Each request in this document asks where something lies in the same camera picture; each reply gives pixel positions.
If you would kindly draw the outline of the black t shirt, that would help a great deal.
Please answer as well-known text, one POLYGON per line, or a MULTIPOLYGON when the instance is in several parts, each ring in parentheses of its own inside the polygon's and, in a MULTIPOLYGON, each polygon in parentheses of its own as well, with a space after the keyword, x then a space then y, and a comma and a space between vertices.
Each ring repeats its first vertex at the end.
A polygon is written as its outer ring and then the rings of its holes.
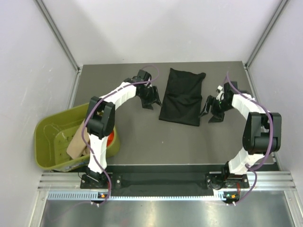
POLYGON ((200 126, 204 72, 195 74, 170 69, 159 120, 200 126))

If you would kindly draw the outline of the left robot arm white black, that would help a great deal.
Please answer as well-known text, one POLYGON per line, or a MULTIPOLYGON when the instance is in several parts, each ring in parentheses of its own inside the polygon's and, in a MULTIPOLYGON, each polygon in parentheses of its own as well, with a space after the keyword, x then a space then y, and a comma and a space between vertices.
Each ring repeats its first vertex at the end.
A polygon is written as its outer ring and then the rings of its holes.
POLYGON ((136 76, 125 79, 109 94, 90 99, 81 136, 90 150, 86 175, 96 187, 105 186, 110 179, 105 171, 106 152, 109 135, 115 126, 116 110, 136 96, 140 98, 144 109, 152 110, 153 104, 162 106, 158 89, 152 85, 153 81, 151 74, 141 69, 136 76))

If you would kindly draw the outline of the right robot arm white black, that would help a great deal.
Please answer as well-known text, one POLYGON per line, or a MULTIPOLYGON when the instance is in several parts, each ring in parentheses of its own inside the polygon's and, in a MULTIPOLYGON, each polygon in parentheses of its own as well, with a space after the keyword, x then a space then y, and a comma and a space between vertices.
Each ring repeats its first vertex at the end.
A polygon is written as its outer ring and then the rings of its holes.
POLYGON ((221 174, 208 175, 209 187, 219 190, 242 185, 250 167, 280 149, 282 116, 265 111, 250 93, 237 89, 236 81, 218 86, 216 92, 217 96, 207 97, 200 116, 211 113, 209 122, 219 123, 225 112, 235 109, 246 121, 238 154, 223 166, 221 174))

